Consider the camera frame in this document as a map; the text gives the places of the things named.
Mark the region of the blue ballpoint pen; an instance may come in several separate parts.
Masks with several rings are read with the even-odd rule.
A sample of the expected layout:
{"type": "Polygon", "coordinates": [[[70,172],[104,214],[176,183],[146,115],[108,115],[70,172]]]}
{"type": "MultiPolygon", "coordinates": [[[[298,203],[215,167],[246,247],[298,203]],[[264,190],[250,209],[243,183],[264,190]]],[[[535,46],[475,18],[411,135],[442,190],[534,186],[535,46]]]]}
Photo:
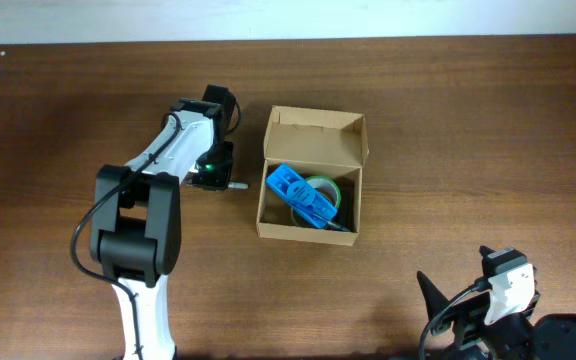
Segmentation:
{"type": "Polygon", "coordinates": [[[303,207],[302,205],[300,205],[300,204],[298,204],[298,203],[296,203],[296,202],[294,202],[294,201],[289,201],[288,204],[289,204],[293,209],[295,209],[295,210],[302,211],[302,212],[304,212],[305,214],[307,214],[307,215],[309,215],[309,216],[311,216],[311,217],[313,217],[313,218],[316,218],[316,219],[318,219],[318,220],[320,220],[320,221],[323,221],[329,228],[331,228],[331,229],[333,229],[333,230],[342,231],[342,232],[349,232],[349,229],[347,229],[346,227],[344,227],[344,226],[342,226],[342,225],[340,225],[340,224],[338,224],[338,223],[335,223],[335,222],[332,221],[332,220],[328,220],[328,219],[326,219],[325,217],[319,215],[318,213],[313,212],[313,211],[311,211],[311,210],[303,207]]]}

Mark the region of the blue whiteboard duster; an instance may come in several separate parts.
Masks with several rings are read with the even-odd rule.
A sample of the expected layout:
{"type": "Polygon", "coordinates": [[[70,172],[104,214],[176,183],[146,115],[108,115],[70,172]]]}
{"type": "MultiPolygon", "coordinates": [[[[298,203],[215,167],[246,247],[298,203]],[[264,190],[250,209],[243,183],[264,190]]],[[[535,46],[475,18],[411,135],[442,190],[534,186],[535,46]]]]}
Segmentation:
{"type": "Polygon", "coordinates": [[[266,177],[266,185],[284,201],[291,210],[294,210],[304,220],[309,222],[313,228],[323,229],[327,227],[323,221],[313,218],[302,211],[295,210],[288,204],[289,201],[294,201],[332,221],[337,216],[338,209],[321,193],[311,187],[305,179],[306,178],[298,174],[289,165],[281,164],[266,177]]]}

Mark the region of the green tape roll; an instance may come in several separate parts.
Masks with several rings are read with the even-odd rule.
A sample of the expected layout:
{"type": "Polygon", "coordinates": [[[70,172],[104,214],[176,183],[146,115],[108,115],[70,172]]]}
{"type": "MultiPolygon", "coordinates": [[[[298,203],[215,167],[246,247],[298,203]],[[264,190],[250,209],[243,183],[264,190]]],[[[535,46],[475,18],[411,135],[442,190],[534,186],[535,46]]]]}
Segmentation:
{"type": "MultiPolygon", "coordinates": [[[[313,187],[316,191],[321,193],[336,209],[339,208],[342,200],[341,192],[337,184],[330,178],[325,176],[310,176],[305,181],[313,187]]],[[[292,223],[297,227],[311,228],[312,225],[298,215],[294,210],[291,210],[292,223]]]]}

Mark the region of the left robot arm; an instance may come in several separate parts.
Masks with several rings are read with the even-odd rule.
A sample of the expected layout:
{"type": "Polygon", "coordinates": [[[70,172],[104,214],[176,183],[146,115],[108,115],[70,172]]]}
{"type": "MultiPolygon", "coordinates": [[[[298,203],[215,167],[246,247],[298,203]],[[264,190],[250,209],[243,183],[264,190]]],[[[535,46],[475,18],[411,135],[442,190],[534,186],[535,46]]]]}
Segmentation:
{"type": "Polygon", "coordinates": [[[231,181],[241,109],[226,87],[207,86],[199,100],[181,99],[163,115],[161,131],[123,166],[96,178],[90,255],[98,277],[115,291],[126,359],[172,359],[167,283],[182,240],[180,187],[224,191],[231,181]]]}

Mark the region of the orange black stapler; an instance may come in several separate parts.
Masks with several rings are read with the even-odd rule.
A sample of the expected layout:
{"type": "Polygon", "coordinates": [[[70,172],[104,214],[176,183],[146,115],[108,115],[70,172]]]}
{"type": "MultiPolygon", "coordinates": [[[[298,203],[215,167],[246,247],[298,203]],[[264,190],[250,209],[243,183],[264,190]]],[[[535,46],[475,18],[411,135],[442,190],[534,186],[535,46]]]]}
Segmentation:
{"type": "Polygon", "coordinates": [[[348,229],[351,229],[353,226],[353,203],[354,190],[348,186],[341,187],[337,220],[340,225],[348,229]]]}

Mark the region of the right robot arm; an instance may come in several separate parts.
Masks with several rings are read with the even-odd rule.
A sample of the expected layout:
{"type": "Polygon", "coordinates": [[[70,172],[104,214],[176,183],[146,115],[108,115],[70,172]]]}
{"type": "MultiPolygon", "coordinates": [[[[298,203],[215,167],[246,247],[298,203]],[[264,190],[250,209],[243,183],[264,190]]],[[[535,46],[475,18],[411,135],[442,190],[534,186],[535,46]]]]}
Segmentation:
{"type": "Polygon", "coordinates": [[[549,314],[533,324],[529,307],[486,325],[491,285],[485,278],[447,299],[422,272],[417,273],[428,323],[420,336],[420,359],[576,360],[576,314],[549,314]]]}

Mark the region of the black sharpie marker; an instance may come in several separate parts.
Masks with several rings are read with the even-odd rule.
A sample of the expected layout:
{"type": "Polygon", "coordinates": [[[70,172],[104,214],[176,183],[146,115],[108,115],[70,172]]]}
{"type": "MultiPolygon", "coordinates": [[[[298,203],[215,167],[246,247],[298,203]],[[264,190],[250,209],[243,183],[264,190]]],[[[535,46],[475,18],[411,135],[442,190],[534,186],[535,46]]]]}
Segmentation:
{"type": "Polygon", "coordinates": [[[240,182],[229,182],[228,184],[229,189],[245,190],[248,189],[248,187],[249,187],[248,184],[240,182]]]}

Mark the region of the cardboard box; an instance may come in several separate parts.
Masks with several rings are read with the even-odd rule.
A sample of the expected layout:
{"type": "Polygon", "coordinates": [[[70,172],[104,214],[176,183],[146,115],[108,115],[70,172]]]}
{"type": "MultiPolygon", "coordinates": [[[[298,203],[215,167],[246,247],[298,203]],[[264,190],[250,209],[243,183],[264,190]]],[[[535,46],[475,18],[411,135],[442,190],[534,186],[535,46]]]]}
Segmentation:
{"type": "Polygon", "coordinates": [[[354,190],[353,226],[349,232],[297,227],[289,206],[261,185],[256,216],[261,238],[352,246],[359,238],[363,167],[369,155],[365,116],[359,113],[274,106],[265,132],[266,178],[287,164],[302,177],[325,176],[339,189],[354,190]]]}

